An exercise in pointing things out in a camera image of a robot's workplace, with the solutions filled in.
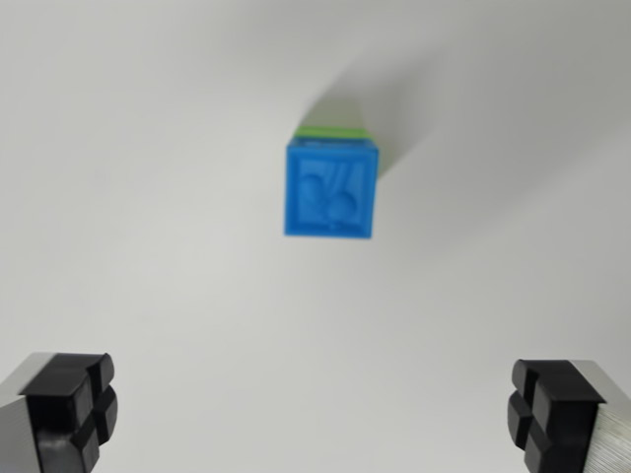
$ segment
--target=blue block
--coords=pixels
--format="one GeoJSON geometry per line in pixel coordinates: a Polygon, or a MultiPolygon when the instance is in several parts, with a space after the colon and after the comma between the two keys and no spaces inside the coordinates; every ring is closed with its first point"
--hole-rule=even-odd
{"type": "Polygon", "coordinates": [[[378,164],[370,139],[295,137],[287,147],[285,234],[370,238],[378,164]]]}

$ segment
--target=blue cube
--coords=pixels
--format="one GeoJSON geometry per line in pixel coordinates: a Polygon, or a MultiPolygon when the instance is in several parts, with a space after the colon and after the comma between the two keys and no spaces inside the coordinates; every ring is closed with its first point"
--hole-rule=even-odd
{"type": "Polygon", "coordinates": [[[299,129],[287,147],[285,234],[370,238],[378,166],[364,130],[299,129]]]}

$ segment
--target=black rubber pad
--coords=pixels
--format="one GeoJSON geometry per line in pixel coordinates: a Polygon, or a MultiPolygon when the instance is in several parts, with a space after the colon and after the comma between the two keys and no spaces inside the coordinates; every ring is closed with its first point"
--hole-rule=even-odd
{"type": "Polygon", "coordinates": [[[509,432],[528,470],[582,473],[602,397],[568,361],[519,360],[513,384],[509,432]]]}
{"type": "Polygon", "coordinates": [[[90,473],[117,416],[111,356],[57,354],[27,396],[42,473],[90,473]]]}

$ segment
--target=green layer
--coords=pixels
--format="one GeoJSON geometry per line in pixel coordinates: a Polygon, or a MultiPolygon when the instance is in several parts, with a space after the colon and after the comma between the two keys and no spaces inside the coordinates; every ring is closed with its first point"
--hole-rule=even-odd
{"type": "Polygon", "coordinates": [[[301,126],[294,134],[297,138],[351,138],[373,139],[363,128],[335,128],[327,126],[301,126]]]}

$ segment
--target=green block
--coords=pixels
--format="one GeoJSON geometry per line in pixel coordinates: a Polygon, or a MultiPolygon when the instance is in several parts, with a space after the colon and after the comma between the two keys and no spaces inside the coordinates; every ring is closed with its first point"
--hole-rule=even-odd
{"type": "Polygon", "coordinates": [[[371,134],[363,128],[336,128],[327,126],[301,126],[294,136],[298,138],[373,139],[371,134]]]}

